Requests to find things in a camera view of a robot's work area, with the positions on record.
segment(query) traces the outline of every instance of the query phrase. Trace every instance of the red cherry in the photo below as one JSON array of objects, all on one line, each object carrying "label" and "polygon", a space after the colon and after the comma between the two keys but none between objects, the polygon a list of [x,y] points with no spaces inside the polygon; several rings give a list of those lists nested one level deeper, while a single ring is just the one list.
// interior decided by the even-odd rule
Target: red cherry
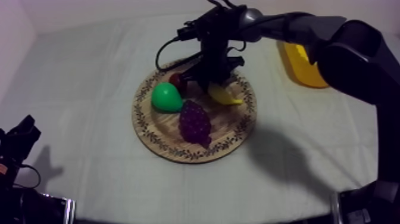
[{"label": "red cherry", "polygon": [[188,83],[181,82],[180,78],[179,78],[180,75],[181,75],[180,73],[172,74],[169,79],[169,82],[170,82],[170,84],[174,85],[178,89],[178,91],[182,94],[185,92],[186,86],[188,85]]}]

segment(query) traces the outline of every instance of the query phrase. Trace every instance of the black cable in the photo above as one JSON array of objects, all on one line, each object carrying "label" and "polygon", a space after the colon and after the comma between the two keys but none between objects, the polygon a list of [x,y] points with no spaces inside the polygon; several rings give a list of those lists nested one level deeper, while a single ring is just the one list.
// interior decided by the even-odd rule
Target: black cable
[{"label": "black cable", "polygon": [[233,49],[235,49],[235,50],[237,50],[239,52],[242,52],[242,51],[246,50],[246,47],[247,47],[247,43],[246,43],[246,41],[243,41],[243,47],[241,49],[237,49],[234,46],[230,46],[230,47],[227,48],[226,54],[228,54]]},{"label": "black cable", "polygon": [[42,183],[42,177],[41,177],[39,171],[36,170],[36,168],[34,168],[33,166],[30,166],[30,165],[26,165],[26,164],[22,164],[20,166],[20,168],[30,168],[31,170],[33,170],[37,174],[37,184],[35,186],[23,186],[23,185],[14,183],[14,186],[18,186],[18,187],[24,188],[24,189],[33,189],[33,188],[37,188],[40,185],[40,183]]},{"label": "black cable", "polygon": [[230,2],[229,0],[222,0],[225,2],[225,4],[227,6],[229,6],[230,8],[236,8],[237,6],[235,6],[232,2]]},{"label": "black cable", "polygon": [[161,54],[161,52],[162,52],[162,51],[164,50],[164,48],[167,47],[169,44],[174,43],[174,42],[177,42],[177,41],[179,41],[179,37],[175,37],[175,38],[173,38],[172,40],[168,41],[167,43],[165,43],[165,44],[158,50],[157,55],[155,56],[155,67],[156,67],[159,71],[161,71],[161,72],[167,72],[167,71],[170,71],[170,70],[172,70],[172,69],[178,68],[179,66],[182,66],[182,65],[184,65],[184,64],[186,64],[186,63],[188,63],[188,62],[190,62],[190,61],[192,61],[192,60],[198,58],[200,55],[203,54],[203,53],[200,51],[200,52],[197,52],[196,54],[193,54],[192,56],[190,56],[190,57],[188,57],[188,58],[185,58],[184,60],[179,61],[179,62],[176,63],[176,64],[173,64],[173,65],[170,66],[170,67],[161,68],[160,65],[158,64],[158,60],[160,59],[160,54]]},{"label": "black cable", "polygon": [[223,6],[221,5],[221,3],[215,1],[215,0],[207,0],[208,2],[214,4],[215,6],[219,7],[219,8],[223,8]]}]

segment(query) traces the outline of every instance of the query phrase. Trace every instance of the plastic fruit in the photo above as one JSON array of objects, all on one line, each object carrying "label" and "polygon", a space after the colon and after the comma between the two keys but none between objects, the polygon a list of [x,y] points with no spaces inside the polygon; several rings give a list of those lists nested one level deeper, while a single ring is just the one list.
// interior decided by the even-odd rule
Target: plastic fruit
[{"label": "plastic fruit", "polygon": [[178,112],[182,109],[183,101],[174,85],[164,82],[155,86],[151,95],[154,107],[162,111]]},{"label": "plastic fruit", "polygon": [[182,94],[186,91],[186,86],[188,85],[188,82],[186,81],[181,81],[180,78],[180,73],[174,73],[170,76],[170,79],[168,80],[170,84],[174,85],[178,91]]},{"label": "plastic fruit", "polygon": [[242,104],[243,100],[235,99],[221,86],[210,82],[208,85],[208,94],[217,102],[223,105]]},{"label": "plastic fruit", "polygon": [[206,149],[210,146],[210,118],[199,104],[191,100],[183,104],[179,116],[179,130],[185,141],[200,144]]}]

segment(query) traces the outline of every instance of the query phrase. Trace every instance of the robotic arm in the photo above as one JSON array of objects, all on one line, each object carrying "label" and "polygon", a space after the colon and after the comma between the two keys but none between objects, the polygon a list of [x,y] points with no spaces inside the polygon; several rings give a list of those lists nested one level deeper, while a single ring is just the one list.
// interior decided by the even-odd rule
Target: robotic arm
[{"label": "robotic arm", "polygon": [[[261,38],[303,45],[310,63],[317,63],[324,80],[333,88],[377,108],[379,170],[375,182],[333,197],[335,223],[400,223],[400,65],[382,34],[368,24],[344,17],[320,17],[308,13],[262,15],[245,5],[227,7],[208,0],[215,8],[179,29],[174,41],[197,38],[199,63],[181,75],[207,91],[210,82],[223,83],[242,57],[228,57],[228,41],[257,42]],[[357,222],[356,214],[364,214]]]}]

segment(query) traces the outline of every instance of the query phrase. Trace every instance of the white tablecloth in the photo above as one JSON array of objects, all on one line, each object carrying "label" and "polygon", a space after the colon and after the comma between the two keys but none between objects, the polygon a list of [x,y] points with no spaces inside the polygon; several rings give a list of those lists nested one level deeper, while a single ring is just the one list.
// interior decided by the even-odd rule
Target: white tablecloth
[{"label": "white tablecloth", "polygon": [[[268,39],[249,44],[239,68],[258,104],[257,126],[241,147],[196,166],[147,150],[132,127],[133,96],[155,69],[158,48],[197,16],[109,21],[39,36],[0,105],[1,128],[31,114],[42,131],[26,160],[42,174],[39,191],[76,200],[78,217],[87,219],[268,223],[326,213],[331,192],[375,180],[374,107],[332,88],[294,84]],[[396,38],[389,43],[399,49]],[[198,50],[197,41],[176,43],[161,61]],[[18,181],[36,179],[24,170]]]}]

